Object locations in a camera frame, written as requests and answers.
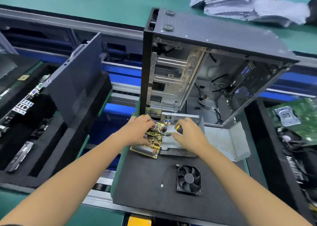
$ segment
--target perforated metal mesh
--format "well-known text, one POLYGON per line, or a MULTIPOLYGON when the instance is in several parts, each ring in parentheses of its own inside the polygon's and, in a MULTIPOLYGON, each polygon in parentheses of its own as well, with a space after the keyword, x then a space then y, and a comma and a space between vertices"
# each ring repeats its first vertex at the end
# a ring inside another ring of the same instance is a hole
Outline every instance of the perforated metal mesh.
POLYGON ((232 98, 232 105, 234 109, 238 110, 240 107, 243 106, 249 100, 250 93, 246 87, 240 87, 235 91, 235 94, 232 98))
POLYGON ((169 148, 168 150, 160 150, 159 154, 171 156, 197 157, 195 153, 180 148, 169 148))
POLYGON ((74 111, 75 115, 78 113, 78 111, 81 108, 81 105, 85 101, 86 97, 87 97, 86 90, 84 89, 84 90, 82 90, 79 97, 77 98, 77 100, 73 104, 73 111, 74 111))

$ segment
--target person's left arm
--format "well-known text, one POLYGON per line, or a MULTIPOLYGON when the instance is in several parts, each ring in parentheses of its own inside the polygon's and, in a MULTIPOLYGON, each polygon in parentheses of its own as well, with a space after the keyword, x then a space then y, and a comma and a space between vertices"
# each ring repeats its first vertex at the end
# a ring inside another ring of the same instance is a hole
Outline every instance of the person's left arm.
POLYGON ((143 135, 153 126, 155 123, 148 115, 132 117, 119 131, 37 188, 0 225, 65 225, 124 146, 148 144, 143 135))

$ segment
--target fan frame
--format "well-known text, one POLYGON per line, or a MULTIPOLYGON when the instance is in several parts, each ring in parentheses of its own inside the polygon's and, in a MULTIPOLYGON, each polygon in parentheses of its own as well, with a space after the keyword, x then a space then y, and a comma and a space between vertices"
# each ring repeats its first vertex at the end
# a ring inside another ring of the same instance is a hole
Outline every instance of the fan frame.
POLYGON ((200 172, 200 168, 199 167, 195 167, 195 166, 191 166, 191 165, 178 165, 177 166, 177 175, 176 175, 176 177, 177 177, 177 183, 176 183, 176 190, 178 191, 178 192, 182 192, 182 193, 186 193, 186 194, 191 194, 191 195, 201 195, 202 194, 202 192, 201 192, 201 188, 202 188, 202 186, 201 186, 201 172, 200 172), (184 166, 186 166, 186 167, 192 167, 192 168, 197 168, 198 169, 198 171, 199 171, 199 174, 200 174, 200 189, 198 190, 198 191, 196 191, 196 192, 187 192, 187 191, 185 191, 180 185, 179 185, 179 183, 178 183, 178 174, 179 174, 179 170, 180 170, 180 168, 182 168, 182 167, 184 167, 184 166))

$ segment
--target yellow circuit board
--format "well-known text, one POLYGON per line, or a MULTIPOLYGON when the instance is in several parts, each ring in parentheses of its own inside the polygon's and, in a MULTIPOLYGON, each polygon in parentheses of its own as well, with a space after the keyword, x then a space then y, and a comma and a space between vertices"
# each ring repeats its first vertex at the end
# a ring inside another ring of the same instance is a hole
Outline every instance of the yellow circuit board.
MULTIPOLYGON (((156 130, 162 133, 162 129, 164 127, 166 127, 166 125, 164 125, 163 123, 158 123, 158 122, 155 122, 155 123, 156 123, 156 130)), ((140 148, 138 146, 135 146, 135 147, 131 146, 130 150, 156 159, 159 155, 160 146, 162 143, 163 136, 156 136, 157 134, 155 132, 151 132, 151 131, 146 132, 146 134, 147 134, 148 141, 150 144, 149 145, 141 145, 141 146, 150 149, 149 150, 150 152, 143 152, 142 150, 140 150, 140 148)))

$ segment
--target black computer fan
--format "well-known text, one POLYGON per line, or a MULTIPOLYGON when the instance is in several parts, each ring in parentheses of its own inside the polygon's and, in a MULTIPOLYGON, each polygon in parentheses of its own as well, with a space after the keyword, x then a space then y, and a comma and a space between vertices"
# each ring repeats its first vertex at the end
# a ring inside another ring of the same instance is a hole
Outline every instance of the black computer fan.
POLYGON ((180 165, 177 173, 177 191, 201 194, 200 168, 180 165))

